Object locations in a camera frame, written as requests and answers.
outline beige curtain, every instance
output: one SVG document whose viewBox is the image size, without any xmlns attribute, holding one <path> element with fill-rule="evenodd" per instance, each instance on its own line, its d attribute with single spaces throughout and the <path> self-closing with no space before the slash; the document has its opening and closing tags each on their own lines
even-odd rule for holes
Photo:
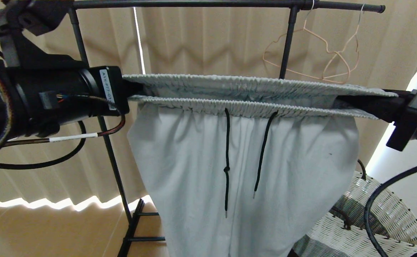
<svg viewBox="0 0 417 257">
<path fill-rule="evenodd" d="M 367 87 L 406 89 L 417 70 L 417 1 L 369 0 L 385 4 L 382 14 L 362 14 L 358 32 L 360 61 L 349 83 Z M 301 28 L 308 11 L 300 11 L 295 28 Z M 267 45 L 287 28 L 289 10 L 279 8 L 137 8 L 138 27 L 147 73 L 242 75 L 277 78 L 279 68 L 265 64 Z M 313 10 L 307 28 L 323 36 L 331 50 L 341 50 L 358 24 L 358 11 Z M 141 73 L 136 23 L 132 8 L 78 10 L 91 66 L 118 65 L 124 74 Z M 51 53 L 70 54 L 79 59 L 68 17 L 58 29 L 32 40 Z M 279 64 L 284 38 L 269 48 L 267 59 Z M 332 55 L 324 43 L 298 32 L 294 35 L 288 68 L 319 76 Z M 355 42 L 344 54 L 356 60 Z M 328 74 L 345 72 L 339 60 Z M 290 72 L 287 79 L 311 80 Z M 136 106 L 131 103 L 126 128 L 112 136 L 113 148 L 130 202 L 145 189 L 138 174 L 126 132 L 134 121 Z M 118 120 L 107 118 L 107 125 Z M 386 123 L 359 119 L 360 158 L 370 159 Z M 86 120 L 87 129 L 99 131 L 96 119 Z M 61 128 L 61 135 L 78 133 L 76 125 Z M 29 163 L 64 155 L 77 142 L 10 147 L 0 152 L 0 161 Z M 70 197 L 79 203 L 92 195 L 101 202 L 118 195 L 103 140 L 87 140 L 84 149 L 71 160 L 34 171 L 0 170 L 0 201 L 23 197 L 29 202 L 48 198 L 58 202 Z"/>
</svg>

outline pink hanger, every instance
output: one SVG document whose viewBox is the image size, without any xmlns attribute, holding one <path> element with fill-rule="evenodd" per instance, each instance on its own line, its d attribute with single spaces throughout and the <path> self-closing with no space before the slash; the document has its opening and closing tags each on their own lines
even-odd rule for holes
<svg viewBox="0 0 417 257">
<path fill-rule="evenodd" d="M 297 71 L 293 71 L 293 70 L 290 70 L 290 69 L 286 69 L 286 70 L 287 70 L 287 71 L 289 71 L 289 72 L 293 72 L 293 73 L 295 73 L 295 74 L 298 74 L 298 75 L 306 76 L 306 77 L 313 78 L 313 79 L 317 79 L 317 80 L 323 80 L 323 81 L 327 81 L 327 82 L 331 82 L 331 83 L 345 84 L 345 83 L 346 83 L 346 82 L 350 79 L 351 72 L 352 72 L 353 70 L 355 70 L 355 69 L 357 68 L 357 65 L 359 64 L 359 42 L 358 42 L 358 38 L 357 38 L 357 33 L 358 33 L 358 31 L 359 31 L 360 18 L 361 18 L 361 15 L 362 15 L 362 10 L 363 10 L 363 7 L 364 7 L 364 5 L 365 5 L 365 4 L 364 4 L 364 5 L 362 5 L 362 7 L 361 7 L 361 9 L 360 9 L 360 13 L 359 13 L 359 21 L 358 21 L 358 24 L 357 24 L 357 27 L 356 27 L 356 31 L 355 31 L 355 33 L 354 33 L 354 34 L 350 37 L 350 39 L 348 39 L 348 41 L 345 43 L 345 45 L 344 45 L 344 47 L 343 47 L 343 49 L 342 49 L 341 51 L 329 51 L 329 43 L 327 42 L 327 40 L 326 40 L 326 39 L 324 39 L 322 36 L 319 36 L 318 34 L 316 34 L 316 33 L 314 33 L 313 31 L 311 31 L 311 30 L 309 30 L 309 29 L 307 29 L 307 28 L 306 28 L 306 20 L 308 19 L 308 15 L 310 14 L 310 12 L 313 10 L 314 4 L 315 4 L 315 1 L 313 0 L 313 4 L 312 4 L 312 6 L 311 6 L 311 9 L 310 9 L 310 11 L 307 13 L 307 15 L 306 15 L 306 17 L 305 17 L 305 21 L 304 21 L 304 23 L 303 23 L 303 28 L 298 29 L 298 30 L 295 30 L 294 32 L 306 31 L 306 32 L 308 32 L 309 34 L 311 34 L 311 35 L 313 35 L 313 36 L 317 37 L 318 39 L 320 39 L 321 41 L 323 41 L 323 42 L 326 44 L 326 52 L 327 52 L 328 54 L 334 54 L 334 55 L 333 55 L 333 57 L 329 60 L 329 62 L 327 63 L 326 67 L 324 68 L 324 71 L 322 72 L 321 77 L 316 77 L 316 76 L 307 75 L 307 74 L 300 73 L 300 72 L 297 72 Z M 276 67 L 280 68 L 280 66 L 279 66 L 279 65 L 276 65 L 276 64 L 274 64 L 274 63 L 272 63 L 272 62 L 270 62 L 270 61 L 266 60 L 266 59 L 265 59 L 265 53 L 267 52 L 267 49 L 269 49 L 269 47 L 270 47 L 272 44 L 274 44 L 274 43 L 278 43 L 278 41 L 279 41 L 279 40 L 280 40 L 283 36 L 285 36 L 285 35 L 286 35 L 286 34 L 282 34 L 281 36 L 279 36 L 279 37 L 278 37 L 278 39 L 277 39 L 276 41 L 271 42 L 271 43 L 270 43 L 270 44 L 269 44 L 269 45 L 265 48 L 264 53 L 262 54 L 262 60 L 264 60 L 265 62 L 267 62 L 267 63 L 269 63 L 269 64 L 271 64 L 271 65 L 274 65 L 274 66 L 276 66 Z M 356 64 L 355 64 L 354 68 L 350 69 L 350 65 L 347 63 L 347 61 L 345 60 L 345 58 L 342 56 L 342 53 L 346 50 L 347 45 L 350 43 L 350 41 L 351 41 L 352 39 L 356 39 L 356 53 L 357 53 L 357 60 L 356 60 Z M 331 76 L 325 76 L 326 71 L 327 71 L 327 68 L 328 68 L 328 67 L 329 67 L 329 65 L 332 63 L 332 61 L 335 59 L 335 57 L 337 57 L 337 56 L 338 56 L 338 57 L 340 57 L 340 59 L 341 59 L 341 60 L 343 61 L 343 63 L 345 64 L 346 69 L 347 69 L 347 72 L 345 72 L 345 73 L 340 73 L 340 74 L 336 74 L 336 75 L 331 75 Z M 338 76 L 342 76 L 342 75 L 347 75 L 346 80 L 344 80 L 343 82 L 340 82 L 340 81 L 335 81 L 335 80 L 328 80 L 328 78 L 334 78 L 334 77 L 338 77 Z"/>
</svg>

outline basket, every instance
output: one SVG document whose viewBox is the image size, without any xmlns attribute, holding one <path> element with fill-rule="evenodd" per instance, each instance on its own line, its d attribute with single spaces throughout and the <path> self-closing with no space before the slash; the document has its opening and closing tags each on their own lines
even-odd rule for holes
<svg viewBox="0 0 417 257">
<path fill-rule="evenodd" d="M 363 210 L 380 185 L 356 171 L 350 188 L 329 213 L 294 245 L 300 257 L 377 257 L 365 231 Z M 378 243 L 393 257 L 417 252 L 417 218 L 394 192 L 386 189 L 373 202 L 370 226 Z"/>
</svg>

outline clothes rack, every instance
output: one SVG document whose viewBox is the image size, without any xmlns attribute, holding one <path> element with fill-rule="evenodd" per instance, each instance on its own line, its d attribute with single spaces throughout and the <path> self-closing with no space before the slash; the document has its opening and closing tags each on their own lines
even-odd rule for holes
<svg viewBox="0 0 417 257">
<path fill-rule="evenodd" d="M 283 50 L 283 59 L 280 68 L 280 79 L 284 79 L 286 75 L 286 68 L 289 60 L 291 43 L 293 41 L 293 32 L 295 21 L 300 10 L 311 9 L 339 9 L 339 10 L 363 10 L 383 13 L 386 7 L 384 5 L 367 5 L 347 2 L 332 2 L 320 0 L 85 0 L 74 1 L 72 8 L 68 14 L 70 22 L 73 26 L 78 51 L 81 60 L 88 64 L 88 57 L 86 55 L 83 37 L 81 35 L 80 25 L 78 22 L 77 9 L 96 9 L 96 8 L 127 8 L 127 7 L 278 7 L 290 8 L 290 15 L 288 19 L 288 29 L 285 40 L 285 47 Z M 98 122 L 102 131 L 107 130 L 104 117 L 98 117 Z M 135 237 L 135 231 L 138 226 L 140 217 L 142 216 L 157 216 L 158 213 L 143 213 L 145 205 L 142 199 L 139 200 L 137 207 L 133 214 L 131 214 L 127 204 L 124 187 L 119 173 L 115 154 L 113 152 L 112 143 L 109 136 L 104 136 L 104 143 L 107 148 L 107 153 L 112 165 L 113 174 L 115 176 L 118 190 L 120 192 L 124 211 L 128 221 L 128 229 L 124 236 L 118 257 L 127 257 L 129 248 L 132 242 L 143 241 L 165 241 L 164 237 Z"/>
</svg>

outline drawstring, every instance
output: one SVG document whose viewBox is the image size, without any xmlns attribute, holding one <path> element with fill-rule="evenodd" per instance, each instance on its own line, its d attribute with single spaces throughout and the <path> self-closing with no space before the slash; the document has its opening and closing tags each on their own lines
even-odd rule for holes
<svg viewBox="0 0 417 257">
<path fill-rule="evenodd" d="M 262 159 L 264 158 L 265 144 L 267 143 L 267 136 L 269 135 L 270 124 L 272 123 L 273 118 L 275 118 L 277 114 L 278 112 L 274 112 L 272 116 L 270 116 L 269 121 L 267 122 L 267 127 L 265 128 L 264 141 L 262 142 L 261 156 L 259 157 L 258 176 L 256 178 L 256 185 L 254 186 L 253 199 L 256 196 L 256 191 L 258 190 L 259 185 L 259 179 L 261 177 Z"/>
<path fill-rule="evenodd" d="M 229 116 L 229 111 L 227 108 L 224 109 L 226 113 L 226 118 L 228 122 L 228 129 L 226 132 L 226 167 L 224 168 L 224 173 L 226 174 L 226 196 L 224 198 L 224 211 L 226 212 L 226 218 L 228 218 L 228 197 L 229 197 L 229 133 L 231 130 L 231 121 Z"/>
</svg>

